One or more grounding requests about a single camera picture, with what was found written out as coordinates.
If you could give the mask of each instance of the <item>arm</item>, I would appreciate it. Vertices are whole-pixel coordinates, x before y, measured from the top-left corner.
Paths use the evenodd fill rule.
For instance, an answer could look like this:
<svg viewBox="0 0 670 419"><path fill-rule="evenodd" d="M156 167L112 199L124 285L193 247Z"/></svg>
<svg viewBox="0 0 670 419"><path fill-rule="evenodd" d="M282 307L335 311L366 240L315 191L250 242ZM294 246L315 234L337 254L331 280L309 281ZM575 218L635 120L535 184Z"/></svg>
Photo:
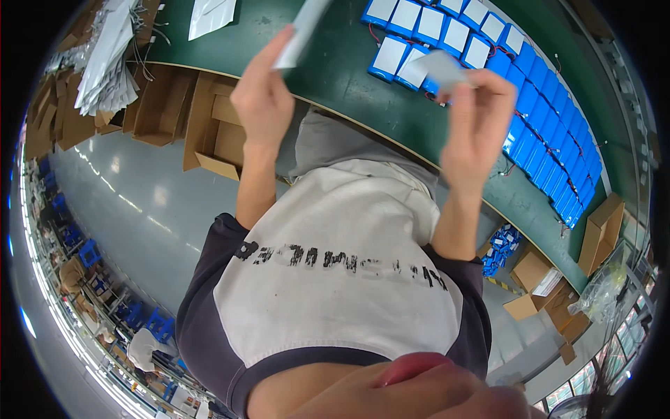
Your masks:
<svg viewBox="0 0 670 419"><path fill-rule="evenodd" d="M276 200L275 162L293 117L295 99L272 65L292 35L291 26L279 32L251 60L230 95L247 134L235 218L248 230Z"/></svg>
<svg viewBox="0 0 670 419"><path fill-rule="evenodd" d="M440 156L450 187L432 246L445 259L472 260L484 183L500 155L514 111L515 89L489 70L468 71L449 114L449 140ZM441 94L446 102L451 94Z"/></svg>

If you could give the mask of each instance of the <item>plastic bag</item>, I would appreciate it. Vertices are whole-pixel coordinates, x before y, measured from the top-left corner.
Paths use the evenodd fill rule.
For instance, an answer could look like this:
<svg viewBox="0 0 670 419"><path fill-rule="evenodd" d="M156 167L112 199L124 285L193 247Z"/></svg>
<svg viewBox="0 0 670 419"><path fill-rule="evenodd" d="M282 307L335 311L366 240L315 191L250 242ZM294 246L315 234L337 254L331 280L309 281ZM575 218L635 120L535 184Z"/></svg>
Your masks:
<svg viewBox="0 0 670 419"><path fill-rule="evenodd" d="M571 316L582 311L595 323L607 322L616 316L616 297L626 282L624 248L618 246L614 250L607 264L588 283L580 299L567 307Z"/></svg>

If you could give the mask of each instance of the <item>hand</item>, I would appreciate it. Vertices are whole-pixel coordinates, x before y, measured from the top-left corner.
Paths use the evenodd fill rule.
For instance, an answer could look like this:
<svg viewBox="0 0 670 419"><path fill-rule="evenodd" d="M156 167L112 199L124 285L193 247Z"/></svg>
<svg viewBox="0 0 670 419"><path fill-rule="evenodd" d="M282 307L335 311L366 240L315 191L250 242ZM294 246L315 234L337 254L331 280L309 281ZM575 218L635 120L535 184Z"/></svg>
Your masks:
<svg viewBox="0 0 670 419"><path fill-rule="evenodd" d="M247 133L245 152L254 149L279 153L293 117L295 99L281 72L272 70L272 65L292 36L293 26L287 25L251 60L230 95Z"/></svg>
<svg viewBox="0 0 670 419"><path fill-rule="evenodd" d="M452 192L481 198L488 175L507 137L516 101L514 86L489 70L469 70L470 84L459 83L453 94L449 139L440 164Z"/></svg>

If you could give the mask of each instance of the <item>green workbench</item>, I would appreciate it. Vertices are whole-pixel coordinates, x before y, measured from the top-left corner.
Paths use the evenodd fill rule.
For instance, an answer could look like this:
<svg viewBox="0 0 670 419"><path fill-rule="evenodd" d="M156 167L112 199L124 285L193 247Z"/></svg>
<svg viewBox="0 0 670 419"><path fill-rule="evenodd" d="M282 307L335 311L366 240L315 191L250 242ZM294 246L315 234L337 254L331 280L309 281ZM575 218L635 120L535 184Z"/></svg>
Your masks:
<svg viewBox="0 0 670 419"><path fill-rule="evenodd" d="M161 37L151 47L148 60L162 64L197 68L239 78L249 60L287 23L293 21L303 0L238 0L234 20L224 28L188 41L188 28L193 1L167 1L156 21L169 22L160 30L170 39L169 46ZM532 0L499 1L498 7L513 19L534 13L537 21L556 20L550 8ZM325 14L298 68L286 73L286 83L297 97L331 110L378 133L437 167L440 150L446 141L448 110L399 84L387 84L367 74L377 45L366 25L359 22L366 0L335 1ZM566 80L586 109L597 138L607 138L616 124L612 123L612 107L607 95L591 95L579 91L600 77L593 69L593 57L582 46L570 40L569 26L550 25L552 34L542 36L525 28L542 48L542 39L563 38L557 50L565 68ZM568 70L582 66L579 70ZM567 74L578 77L575 87ZM585 215L573 231L561 238L558 216L547 197L525 177L521 170L510 176L498 176L511 164L500 156L484 189L484 200L510 221L533 242L581 293L588 281L576 261L579 258L586 215L605 198L602 181Z"/></svg>

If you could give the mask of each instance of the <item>concrete floor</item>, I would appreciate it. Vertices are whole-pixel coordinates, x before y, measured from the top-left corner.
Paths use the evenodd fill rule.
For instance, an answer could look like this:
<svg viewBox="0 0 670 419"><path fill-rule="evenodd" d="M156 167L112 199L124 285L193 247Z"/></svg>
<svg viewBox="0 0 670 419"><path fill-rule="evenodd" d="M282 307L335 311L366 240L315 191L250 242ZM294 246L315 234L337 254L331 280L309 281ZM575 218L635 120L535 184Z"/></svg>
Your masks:
<svg viewBox="0 0 670 419"><path fill-rule="evenodd" d="M295 162L291 147L287 141L282 149L280 174ZM82 228L109 260L173 314L214 217L235 212L238 186L237 181L202 168L183 172L183 153L182 141L155 147L116 132L50 156L59 187ZM287 188L277 183L279 195ZM438 186L438 204L447 195L447 189ZM482 208L479 245L501 221L493 210ZM559 347L559 335L546 313L514 321L503 308L514 298L484 283L493 328L491 384L515 382L554 356Z"/></svg>

